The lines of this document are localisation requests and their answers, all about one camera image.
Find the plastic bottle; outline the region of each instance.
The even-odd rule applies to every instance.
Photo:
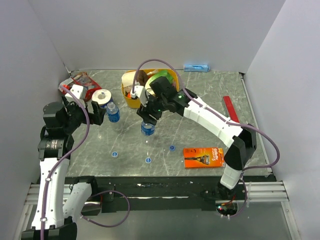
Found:
[[[106,112],[105,114],[108,116],[109,121],[112,124],[112,128],[116,131],[122,130],[122,123],[120,120],[120,110],[115,105],[114,102],[109,102],[106,105]]]
[[[142,121],[141,123],[141,133],[143,135],[143,143],[150,146],[153,144],[155,138],[155,130],[156,126],[151,123],[145,123]]]

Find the paper roll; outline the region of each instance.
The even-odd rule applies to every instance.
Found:
[[[93,93],[92,101],[99,104],[100,107],[104,108],[109,102],[113,102],[111,92],[107,89],[100,89]]]

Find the brown object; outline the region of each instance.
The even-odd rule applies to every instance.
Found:
[[[138,71],[136,80],[139,82],[139,84],[141,86],[145,86],[147,81],[148,81],[148,79],[149,79],[149,77],[148,77],[148,75],[146,74],[145,71],[143,71],[143,70],[139,70]]]

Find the yellow basket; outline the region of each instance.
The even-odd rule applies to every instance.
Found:
[[[162,71],[162,70],[167,70],[168,73],[173,77],[173,81],[175,82],[176,90],[179,91],[179,81],[178,81],[177,74],[171,69],[165,69],[165,68],[157,68],[157,69],[159,70],[159,72]],[[152,71],[154,71],[156,69],[155,68],[154,69],[151,68],[151,69],[142,69],[142,70],[147,74],[147,73],[150,73],[150,72],[152,72]],[[130,97],[126,97],[125,94],[124,94],[124,86],[122,84],[121,84],[121,92],[122,92],[122,95],[123,95],[126,103],[128,104],[128,106],[130,108],[132,108],[132,109],[140,108],[140,104],[141,104],[140,100],[139,99],[131,99]]]

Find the marble tabletop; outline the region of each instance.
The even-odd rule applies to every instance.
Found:
[[[121,76],[125,70],[87,70],[103,89],[112,93],[114,102],[120,109],[123,127],[116,131],[108,118],[101,126],[91,125],[89,134],[82,146],[76,150],[70,160],[67,177],[88,176],[221,176],[224,168],[185,169],[183,148],[219,147],[227,148],[212,133],[196,122],[181,117],[177,113],[164,112],[155,127],[154,141],[143,142],[141,134],[142,119],[136,109],[127,106],[121,93]],[[241,123],[254,125],[253,114],[246,97],[241,75],[237,72],[183,72],[178,71],[185,87],[196,93],[208,105],[224,114],[222,97],[230,96]],[[85,133],[85,125],[73,134],[75,143]],[[248,162],[248,166],[265,165],[261,143],[257,139],[257,150]],[[176,150],[170,151],[170,145]],[[118,158],[111,153],[118,152]],[[146,163],[146,157],[152,159]],[[266,176],[267,169],[250,169],[247,176]]]

